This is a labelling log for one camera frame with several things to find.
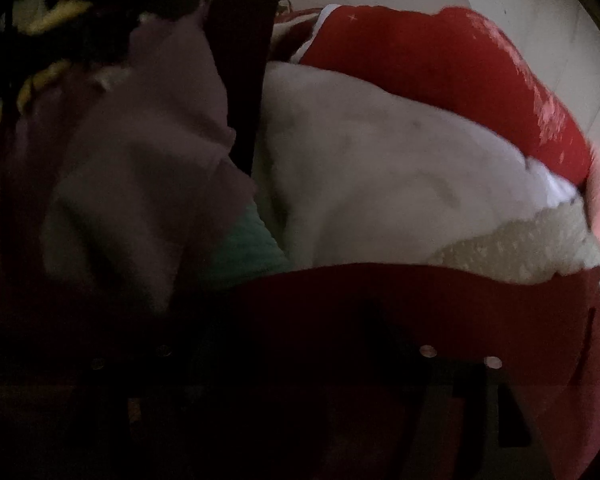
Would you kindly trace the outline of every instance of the red fabric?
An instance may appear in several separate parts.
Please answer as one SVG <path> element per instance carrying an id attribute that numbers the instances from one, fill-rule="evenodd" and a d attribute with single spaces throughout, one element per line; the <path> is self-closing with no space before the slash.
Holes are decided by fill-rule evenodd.
<path id="1" fill-rule="evenodd" d="M 600 449 L 599 279 L 593 269 L 526 286 L 439 267 L 355 264 L 257 280 L 237 294 L 269 380 L 377 384 L 363 336 L 369 301 L 412 344 L 449 358 L 499 357 L 557 478 L 576 479 Z M 397 400 L 386 402 L 402 417 Z M 374 431 L 395 449 L 395 428 Z"/>
<path id="2" fill-rule="evenodd" d="M 339 7 L 300 63 L 462 115 L 577 186 L 589 173 L 589 148 L 564 105 L 504 33 L 472 10 L 449 7 L 430 16 Z"/>

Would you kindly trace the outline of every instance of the white cloth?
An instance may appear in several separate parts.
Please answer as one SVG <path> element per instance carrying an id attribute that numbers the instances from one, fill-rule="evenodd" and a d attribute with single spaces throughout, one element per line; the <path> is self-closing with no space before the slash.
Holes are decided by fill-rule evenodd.
<path id="1" fill-rule="evenodd" d="M 260 135 L 296 268 L 422 263 L 578 194 L 483 126 L 307 66 L 269 64 Z"/>

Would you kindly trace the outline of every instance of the red cloth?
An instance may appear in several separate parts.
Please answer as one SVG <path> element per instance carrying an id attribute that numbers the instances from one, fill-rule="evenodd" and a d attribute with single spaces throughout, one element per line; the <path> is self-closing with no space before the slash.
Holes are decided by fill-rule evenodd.
<path id="1" fill-rule="evenodd" d="M 257 280 L 239 288 L 237 299 L 262 346 L 268 381 L 377 387 L 363 335 L 369 301 L 414 345 L 432 345 L 449 358 L 499 357 L 565 480 L 578 478 L 600 449 L 599 279 L 593 269 L 529 286 L 441 267 L 355 264 Z M 396 399 L 383 402 L 382 410 L 375 401 L 368 408 L 384 413 L 382 420 L 403 420 Z M 356 435 L 364 424 L 349 430 L 351 442 L 364 441 Z M 373 432 L 388 459 L 399 428 Z M 378 462 L 352 478 L 383 478 L 386 464 Z"/>
<path id="2" fill-rule="evenodd" d="M 462 115 L 576 186 L 589 173 L 589 147 L 564 105 L 504 33 L 472 10 L 449 7 L 430 16 L 342 6 L 300 63 Z"/>

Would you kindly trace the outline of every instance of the teal cloth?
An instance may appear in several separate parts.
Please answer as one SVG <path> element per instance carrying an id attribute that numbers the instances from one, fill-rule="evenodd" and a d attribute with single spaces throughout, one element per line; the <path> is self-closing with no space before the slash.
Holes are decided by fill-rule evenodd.
<path id="1" fill-rule="evenodd" d="M 199 273 L 206 290 L 223 290 L 255 278 L 289 272 L 291 264 L 251 202 Z"/>

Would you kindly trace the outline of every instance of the green fabric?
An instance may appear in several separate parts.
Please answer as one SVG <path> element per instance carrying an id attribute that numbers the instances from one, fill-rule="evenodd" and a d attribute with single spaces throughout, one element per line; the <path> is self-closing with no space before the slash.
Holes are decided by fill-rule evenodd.
<path id="1" fill-rule="evenodd" d="M 198 279 L 203 288 L 223 290 L 289 270 L 289 261 L 251 202 Z"/>

